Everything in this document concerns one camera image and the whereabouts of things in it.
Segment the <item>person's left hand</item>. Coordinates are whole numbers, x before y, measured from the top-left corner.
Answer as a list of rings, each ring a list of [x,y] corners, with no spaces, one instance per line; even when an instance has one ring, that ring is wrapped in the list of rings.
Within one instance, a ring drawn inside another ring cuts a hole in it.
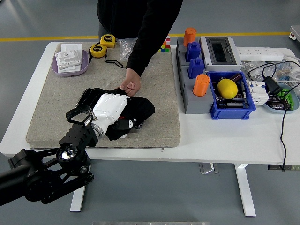
[[[141,88],[140,76],[132,69],[126,69],[126,77],[120,85],[120,89],[124,90],[126,94],[133,97]]]

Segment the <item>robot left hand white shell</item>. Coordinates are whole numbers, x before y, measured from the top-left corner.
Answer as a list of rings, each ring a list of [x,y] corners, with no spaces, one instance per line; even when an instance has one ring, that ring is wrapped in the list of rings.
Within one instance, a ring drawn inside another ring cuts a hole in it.
[[[120,117],[130,97],[120,94],[103,94],[96,103],[93,112],[96,120],[92,121],[96,135],[102,137],[110,125]]]

